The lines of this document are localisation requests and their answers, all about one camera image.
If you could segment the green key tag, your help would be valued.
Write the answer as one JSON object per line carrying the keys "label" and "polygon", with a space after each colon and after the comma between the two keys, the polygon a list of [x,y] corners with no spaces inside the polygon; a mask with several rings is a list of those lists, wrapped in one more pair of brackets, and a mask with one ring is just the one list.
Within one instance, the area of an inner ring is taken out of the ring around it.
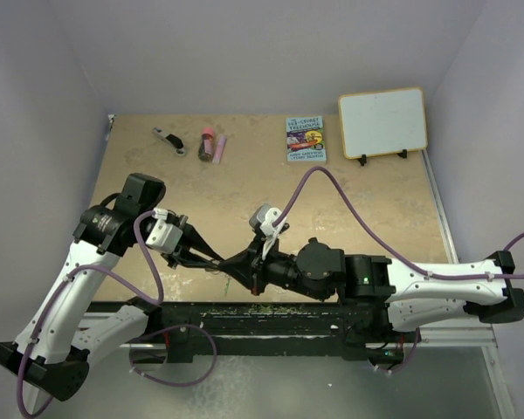
{"label": "green key tag", "polygon": [[231,280],[228,278],[224,287],[224,296],[228,295],[229,288],[230,288]]}

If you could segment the large keyring with small rings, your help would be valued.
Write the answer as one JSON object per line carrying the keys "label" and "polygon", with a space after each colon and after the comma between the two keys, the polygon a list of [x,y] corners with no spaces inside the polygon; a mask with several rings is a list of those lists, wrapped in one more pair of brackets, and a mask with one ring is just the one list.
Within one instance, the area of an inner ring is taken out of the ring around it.
{"label": "large keyring with small rings", "polygon": [[218,276],[218,275],[223,275],[224,276],[225,275],[225,273],[219,269],[218,264],[210,265],[209,267],[207,267],[205,269],[205,271],[208,272],[211,275],[216,275],[216,276]]}

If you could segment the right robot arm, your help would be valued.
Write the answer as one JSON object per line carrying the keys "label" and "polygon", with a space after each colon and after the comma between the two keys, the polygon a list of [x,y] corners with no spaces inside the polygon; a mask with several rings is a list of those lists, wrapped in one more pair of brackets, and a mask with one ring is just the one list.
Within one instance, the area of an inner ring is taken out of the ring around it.
{"label": "right robot arm", "polygon": [[312,237],[295,254],[255,239],[219,270],[251,294],[268,285],[319,301],[333,296],[356,317],[352,329],[371,340],[448,319],[475,317],[506,324],[524,318],[524,291],[507,274],[512,258],[499,252],[469,264],[414,264],[398,258],[348,254]]}

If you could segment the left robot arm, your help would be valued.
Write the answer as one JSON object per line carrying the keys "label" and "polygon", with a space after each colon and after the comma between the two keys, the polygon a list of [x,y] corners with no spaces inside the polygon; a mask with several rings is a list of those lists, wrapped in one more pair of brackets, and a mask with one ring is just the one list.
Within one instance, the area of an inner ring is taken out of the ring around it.
{"label": "left robot arm", "polygon": [[[152,342],[162,333],[164,289],[152,253],[170,264],[215,267],[221,257],[187,223],[159,208],[166,187],[149,175],[129,175],[121,192],[84,211],[73,232],[65,264],[31,322],[13,340],[0,342],[0,365],[17,377],[17,402],[24,390],[66,401],[89,370],[121,344]],[[138,245],[157,294],[148,296],[114,272],[127,250]],[[128,288],[134,299],[98,325],[79,330],[87,308],[106,278]]]}

